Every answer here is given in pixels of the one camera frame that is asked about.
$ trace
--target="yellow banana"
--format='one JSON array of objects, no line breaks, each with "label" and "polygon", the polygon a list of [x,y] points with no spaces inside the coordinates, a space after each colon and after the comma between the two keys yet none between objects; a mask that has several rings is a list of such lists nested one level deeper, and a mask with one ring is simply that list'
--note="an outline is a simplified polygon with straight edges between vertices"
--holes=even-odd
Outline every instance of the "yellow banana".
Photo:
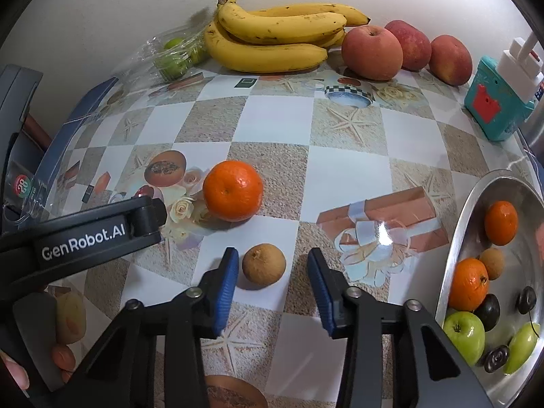
[{"label": "yellow banana", "polygon": [[228,0],[218,12],[219,23],[236,38],[254,45],[312,43],[341,31],[343,15],[316,13],[297,17],[259,17]]},{"label": "yellow banana", "polygon": [[339,47],[342,45],[342,42],[344,41],[344,37],[345,37],[345,32],[342,29],[336,34],[331,35],[330,37],[327,37],[327,38],[323,38],[319,41],[314,41],[312,44],[315,46],[326,48],[326,49],[331,47]]},{"label": "yellow banana", "polygon": [[229,36],[217,19],[204,31],[204,44],[214,59],[239,72],[290,72],[315,67],[327,59],[327,51],[314,45],[240,44]]},{"label": "yellow banana", "polygon": [[294,17],[313,13],[333,12],[344,15],[348,26],[362,26],[371,19],[352,6],[332,3],[299,3],[290,6],[276,6],[261,11],[251,11],[252,15],[261,17]]}]

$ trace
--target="metal tray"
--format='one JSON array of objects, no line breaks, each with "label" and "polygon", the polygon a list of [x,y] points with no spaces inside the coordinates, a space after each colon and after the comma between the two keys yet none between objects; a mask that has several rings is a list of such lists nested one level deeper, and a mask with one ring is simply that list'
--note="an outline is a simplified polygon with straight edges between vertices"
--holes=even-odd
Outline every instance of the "metal tray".
[{"label": "metal tray", "polygon": [[[510,170],[495,170],[476,183],[461,211],[446,261],[442,287],[440,288],[435,319],[442,326],[448,310],[448,296],[455,265],[467,257],[477,257],[491,246],[483,229],[483,217],[488,207],[498,200],[510,201],[517,210],[519,227],[516,237],[501,249],[505,255],[502,275],[490,281],[489,293],[497,296],[500,303],[500,319],[495,328],[486,333],[486,351],[506,344],[526,322],[529,315],[521,315],[515,308],[516,299],[523,287],[530,285],[537,294],[537,305],[531,311],[532,321],[544,323],[544,253],[539,251],[537,230],[544,233],[544,202],[526,182],[516,178]],[[544,234],[541,235],[544,250]],[[473,370],[497,407],[508,407],[526,384],[542,354],[542,336],[529,359],[515,373],[506,376],[501,370],[492,374],[482,367]]]}]

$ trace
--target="plastic bag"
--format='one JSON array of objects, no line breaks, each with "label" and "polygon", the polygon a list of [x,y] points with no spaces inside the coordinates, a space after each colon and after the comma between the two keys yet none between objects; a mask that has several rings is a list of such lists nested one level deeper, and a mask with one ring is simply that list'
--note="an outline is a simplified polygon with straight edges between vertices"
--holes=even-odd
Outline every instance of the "plastic bag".
[{"label": "plastic bag", "polygon": [[206,57],[203,33],[211,19],[197,26],[182,26],[146,41],[113,71],[131,91],[170,83],[191,76]]}]

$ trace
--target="metal bolt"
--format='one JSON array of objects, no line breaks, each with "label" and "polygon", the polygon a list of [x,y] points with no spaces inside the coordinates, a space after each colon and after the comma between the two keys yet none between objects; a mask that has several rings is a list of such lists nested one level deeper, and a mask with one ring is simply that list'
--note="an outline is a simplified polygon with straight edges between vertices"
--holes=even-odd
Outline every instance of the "metal bolt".
[{"label": "metal bolt", "polygon": [[200,290],[198,287],[191,287],[185,290],[185,294],[190,298],[199,298],[202,296],[202,290]]},{"label": "metal bolt", "polygon": [[363,290],[361,290],[359,287],[348,287],[345,289],[345,293],[350,298],[360,298],[361,296],[363,296]]},{"label": "metal bolt", "polygon": [[136,308],[143,305],[138,299],[129,299],[126,304],[124,304],[124,307],[127,310],[135,310]]},{"label": "metal bolt", "polygon": [[419,302],[417,299],[408,299],[405,303],[406,306],[412,311],[421,310],[421,302]]}]

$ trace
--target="tangerine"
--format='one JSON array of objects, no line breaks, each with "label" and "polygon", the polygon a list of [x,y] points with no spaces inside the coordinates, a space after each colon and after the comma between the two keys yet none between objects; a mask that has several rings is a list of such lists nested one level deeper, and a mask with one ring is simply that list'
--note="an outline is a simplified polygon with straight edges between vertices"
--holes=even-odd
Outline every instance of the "tangerine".
[{"label": "tangerine", "polygon": [[453,273],[448,305],[458,311],[474,311],[488,293],[488,271],[482,261],[466,258]]},{"label": "tangerine", "polygon": [[202,192],[211,214],[224,221],[244,221],[260,208],[263,181],[249,164],[223,161],[211,169]]},{"label": "tangerine", "polygon": [[517,232],[517,212],[508,201],[497,201],[485,214],[485,234],[495,245],[507,245]]}]

